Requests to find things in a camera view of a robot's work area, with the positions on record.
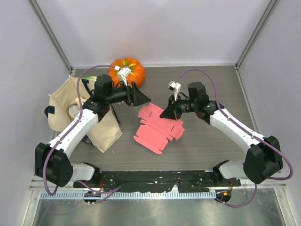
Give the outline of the pink paper box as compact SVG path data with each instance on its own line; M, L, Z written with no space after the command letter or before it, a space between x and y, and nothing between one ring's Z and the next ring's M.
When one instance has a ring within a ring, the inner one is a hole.
M162 154L166 145L173 139L179 140L185 129L183 121L160 118L163 109L150 103L141 107L138 128L134 140L156 154Z

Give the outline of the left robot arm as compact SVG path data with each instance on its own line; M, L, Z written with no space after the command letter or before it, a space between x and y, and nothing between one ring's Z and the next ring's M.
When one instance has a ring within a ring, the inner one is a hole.
M70 181L84 181L88 187L99 185L100 176L96 166L88 163L72 164L69 160L82 138L109 112L113 103L124 102L129 106L140 106L151 99L143 94L135 82L113 87L109 75L99 75L90 98L83 104L75 119L56 138L47 144L39 143L35 148L35 175L43 179L44 187L53 183L64 187Z

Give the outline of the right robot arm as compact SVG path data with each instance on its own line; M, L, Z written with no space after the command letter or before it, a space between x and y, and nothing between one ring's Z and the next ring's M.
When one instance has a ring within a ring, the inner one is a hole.
M283 168L281 155L273 148L279 149L279 141L273 137L264 137L248 128L222 105L209 99L206 88L201 82L188 85L188 96L179 96L181 85L175 81L168 88L173 94L168 99L166 109L160 117L179 120L183 113L195 113L207 124L219 129L234 141L246 154L240 161L225 160L213 168L213 182L225 185L231 178L248 178L260 184Z

